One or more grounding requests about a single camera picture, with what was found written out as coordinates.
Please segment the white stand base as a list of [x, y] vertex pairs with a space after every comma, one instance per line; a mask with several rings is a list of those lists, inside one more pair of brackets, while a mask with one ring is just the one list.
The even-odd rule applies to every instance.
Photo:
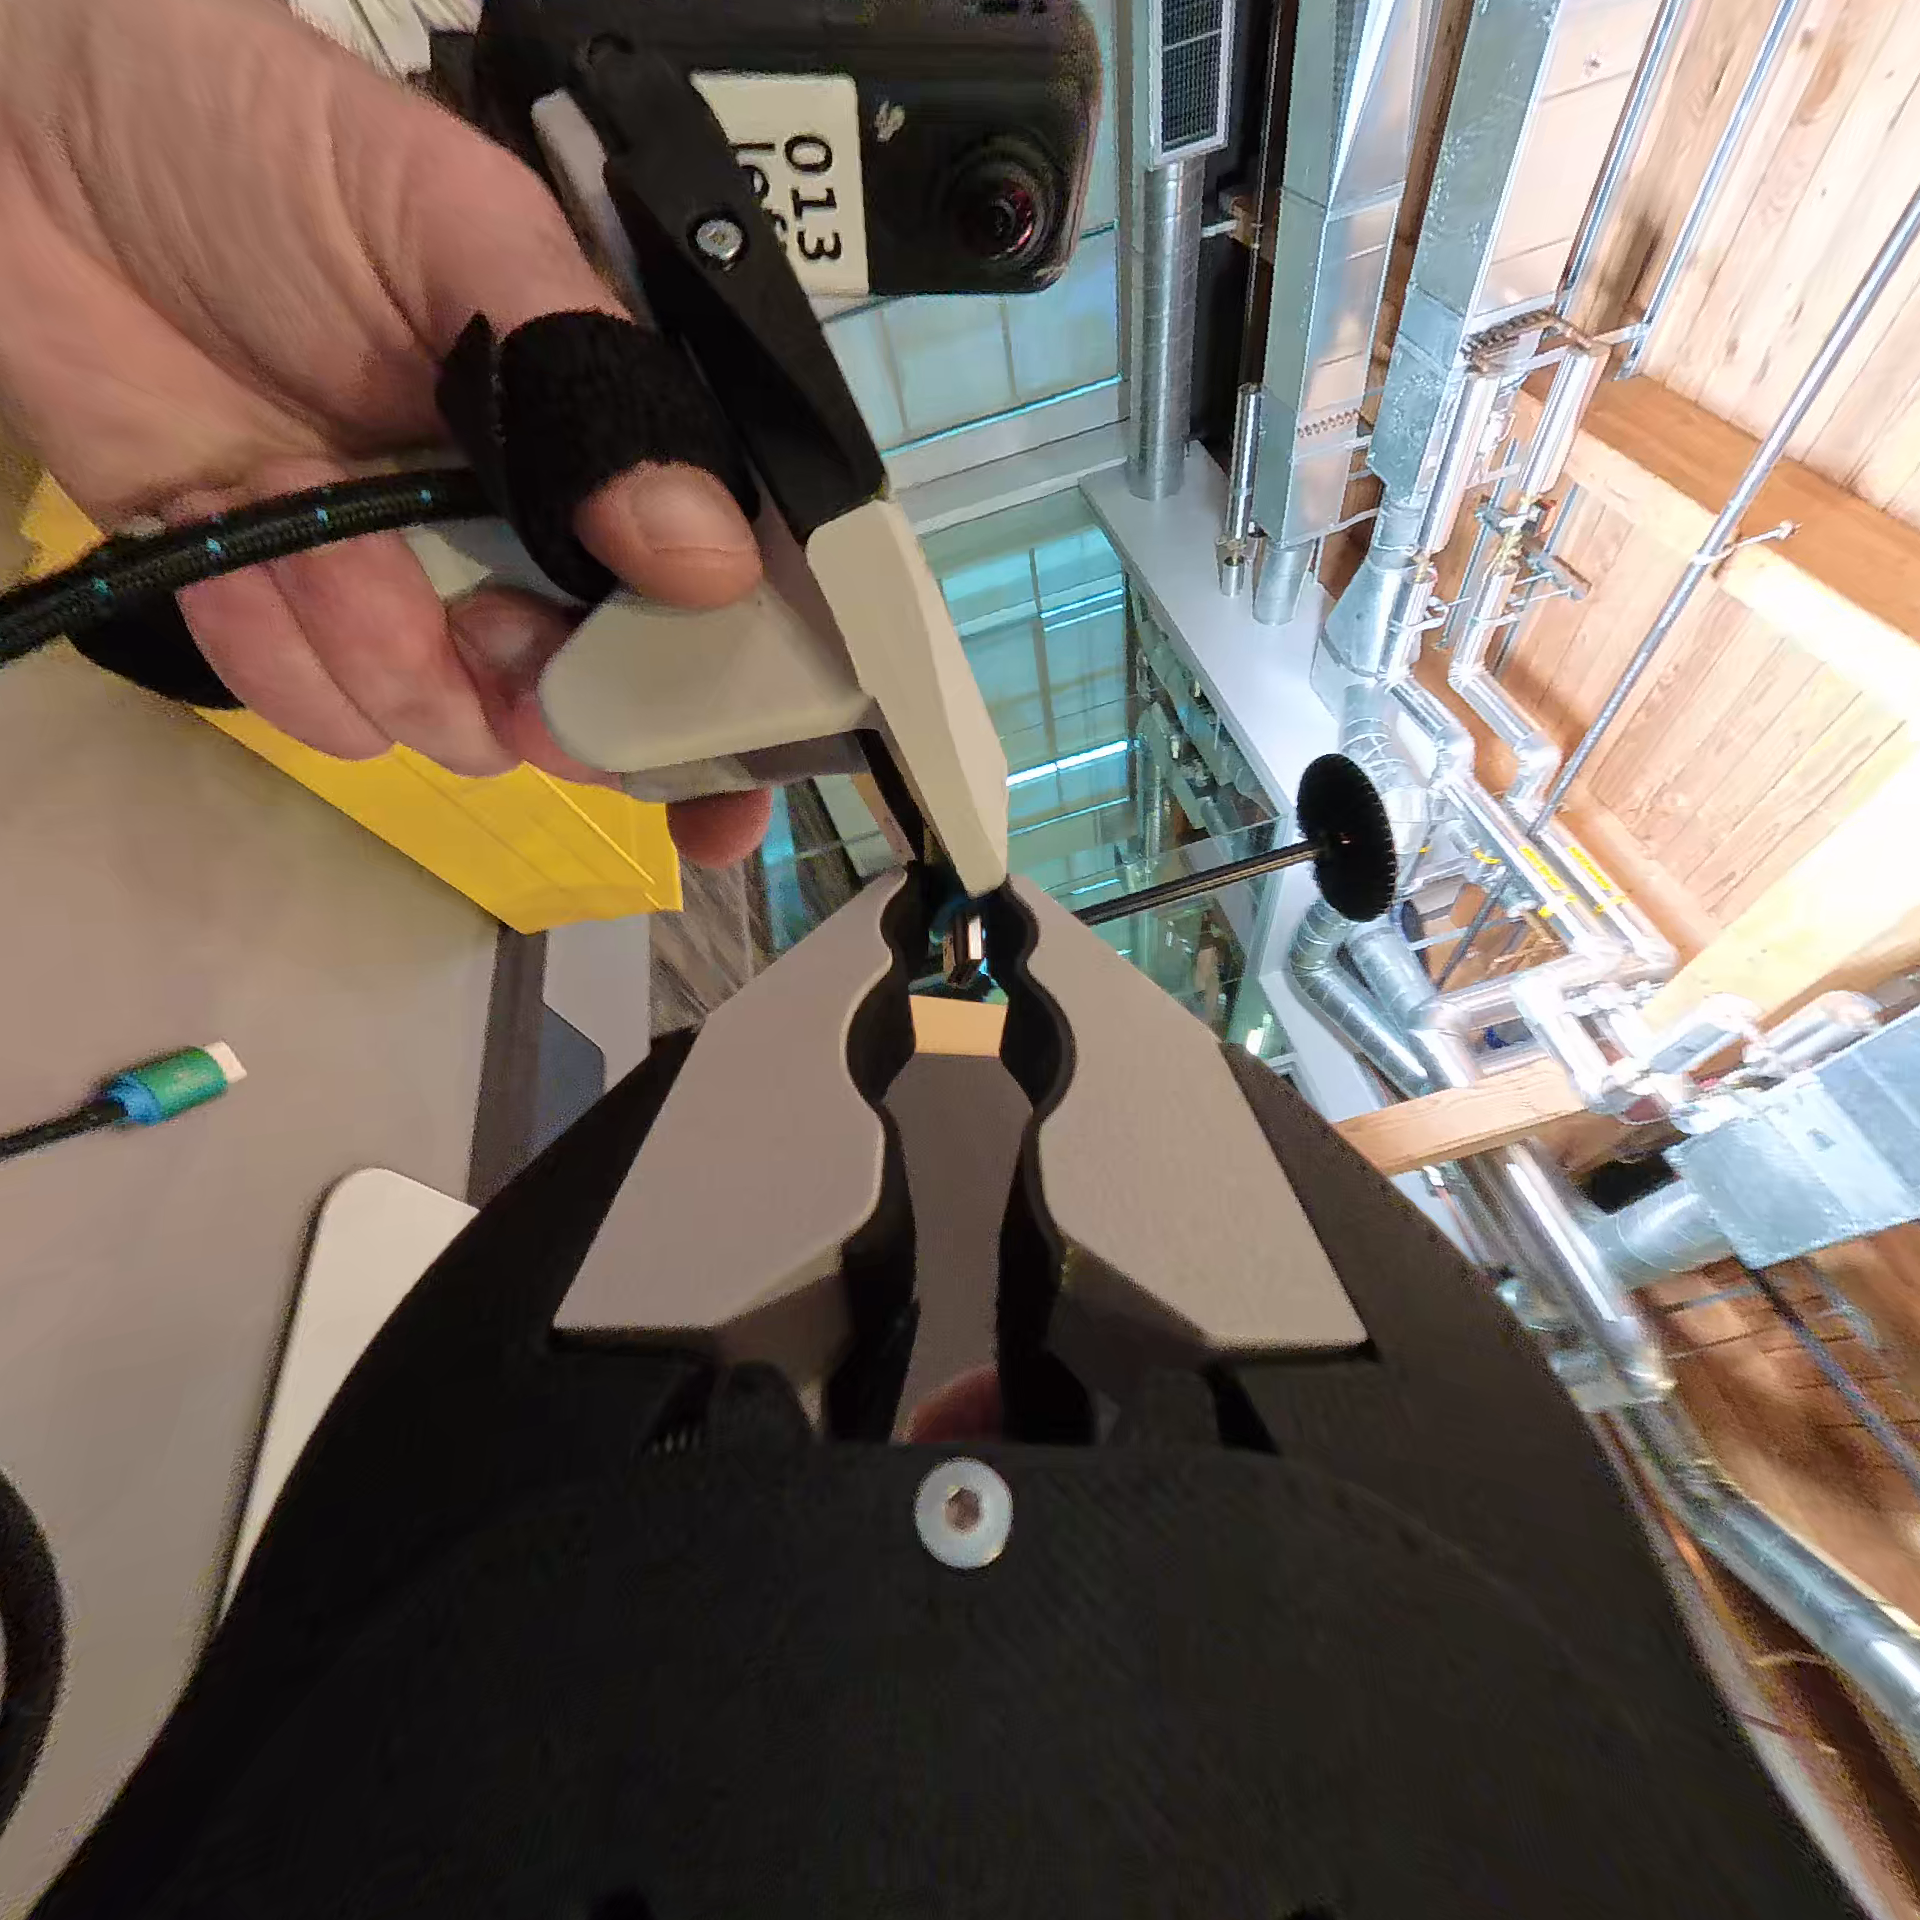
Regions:
[[350, 1373], [474, 1208], [387, 1167], [325, 1194], [280, 1338], [214, 1619], [224, 1619], [280, 1492]]

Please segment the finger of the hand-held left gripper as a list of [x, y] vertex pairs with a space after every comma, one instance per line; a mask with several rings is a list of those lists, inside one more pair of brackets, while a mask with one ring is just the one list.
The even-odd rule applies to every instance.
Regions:
[[936, 849], [965, 896], [993, 895], [1008, 880], [1008, 757], [908, 516], [866, 502], [804, 554]]
[[877, 729], [844, 643], [768, 586], [709, 609], [615, 592], [549, 658], [537, 700], [570, 760], [659, 804], [849, 772]]

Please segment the person's left hand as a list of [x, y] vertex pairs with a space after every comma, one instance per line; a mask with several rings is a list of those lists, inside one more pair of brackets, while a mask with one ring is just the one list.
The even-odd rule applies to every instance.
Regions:
[[[564, 585], [756, 586], [709, 395], [513, 152], [283, 5], [4, 5], [4, 419], [102, 530], [196, 523], [469, 442]], [[608, 786], [542, 718], [577, 615], [443, 604], [397, 534], [191, 585], [84, 649], [338, 760]]]

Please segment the wooden top desk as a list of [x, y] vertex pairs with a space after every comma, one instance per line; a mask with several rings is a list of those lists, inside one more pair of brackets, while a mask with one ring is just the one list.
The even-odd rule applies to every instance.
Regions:
[[1521, 1142], [1542, 1127], [1593, 1118], [1552, 1060], [1481, 1078], [1469, 1087], [1436, 1090], [1334, 1124], [1334, 1133], [1382, 1174], [1443, 1166]]

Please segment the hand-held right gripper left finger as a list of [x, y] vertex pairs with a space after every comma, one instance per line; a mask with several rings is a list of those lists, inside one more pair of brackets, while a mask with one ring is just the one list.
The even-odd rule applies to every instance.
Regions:
[[685, 1031], [557, 1330], [901, 1408], [916, 1232], [885, 1092], [913, 1055], [916, 955], [918, 880], [877, 877]]

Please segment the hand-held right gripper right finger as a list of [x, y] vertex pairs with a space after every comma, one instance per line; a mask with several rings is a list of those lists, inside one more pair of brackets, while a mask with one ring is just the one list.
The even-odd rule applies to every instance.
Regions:
[[1000, 1232], [1008, 1411], [1124, 1402], [1369, 1345], [1359, 1309], [1218, 1043], [1035, 885], [990, 900], [1000, 1062], [1031, 1103]]

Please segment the black stand pole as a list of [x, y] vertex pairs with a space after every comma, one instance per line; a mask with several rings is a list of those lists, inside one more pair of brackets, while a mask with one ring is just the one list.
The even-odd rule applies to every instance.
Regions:
[[1311, 760], [1293, 811], [1302, 830], [1293, 844], [1076, 908], [1074, 918], [1095, 928], [1289, 867], [1311, 867], [1319, 896], [1349, 922], [1366, 924], [1388, 913], [1398, 888], [1400, 855], [1388, 811], [1362, 766], [1337, 752]]

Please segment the yellow plastic bin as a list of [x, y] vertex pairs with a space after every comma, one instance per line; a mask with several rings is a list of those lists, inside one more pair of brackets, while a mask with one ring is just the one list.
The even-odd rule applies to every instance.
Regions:
[[461, 776], [408, 748], [350, 762], [246, 713], [198, 717], [519, 934], [684, 907], [661, 804], [531, 765]]

